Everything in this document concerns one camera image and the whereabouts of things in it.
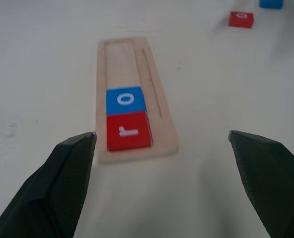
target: white background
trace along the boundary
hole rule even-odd
[[[253,28],[228,27],[231,10]],[[227,136],[294,154],[294,1],[0,0],[0,214],[56,144],[95,129],[97,43],[131,36],[149,41],[180,150],[96,163],[75,237],[269,237]]]

